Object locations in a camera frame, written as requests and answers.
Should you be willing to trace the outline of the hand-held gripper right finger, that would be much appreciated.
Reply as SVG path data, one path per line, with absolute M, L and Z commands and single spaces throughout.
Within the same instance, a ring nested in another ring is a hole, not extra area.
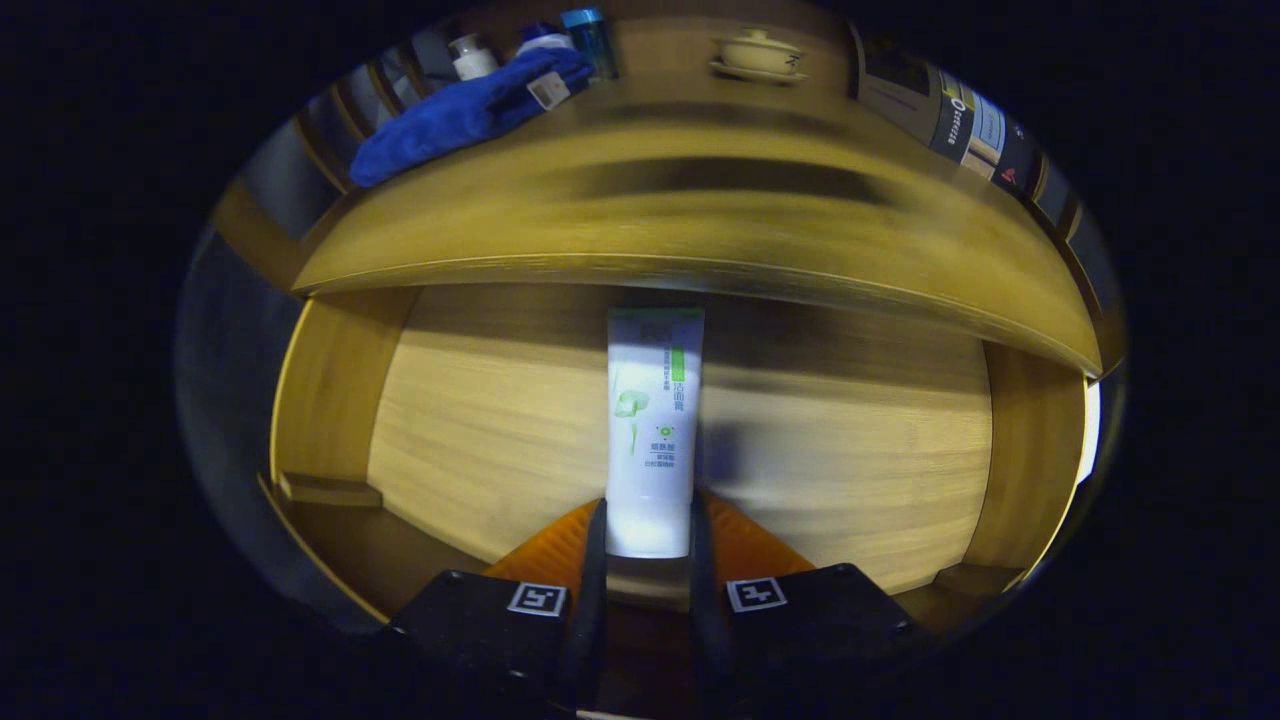
M 818 568 L 694 495 L 690 623 L 709 714 L 828 714 L 916 657 L 916 623 L 850 562 Z

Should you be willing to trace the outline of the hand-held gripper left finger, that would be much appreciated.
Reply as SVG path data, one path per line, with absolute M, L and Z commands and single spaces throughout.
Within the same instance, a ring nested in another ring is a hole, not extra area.
M 385 628 L 404 714 L 572 714 L 594 701 L 607 615 L 605 515 L 591 501 L 481 573 L 444 570 Z

